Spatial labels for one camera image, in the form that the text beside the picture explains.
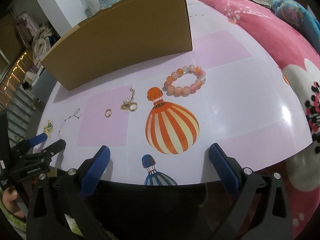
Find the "person's left hand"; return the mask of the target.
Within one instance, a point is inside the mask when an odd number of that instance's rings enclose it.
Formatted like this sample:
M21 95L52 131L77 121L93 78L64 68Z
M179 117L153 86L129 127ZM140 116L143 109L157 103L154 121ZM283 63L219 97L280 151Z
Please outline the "person's left hand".
M25 219L25 214L17 205L16 200L19 198L17 190L12 186L2 193L2 203L4 207L16 218Z

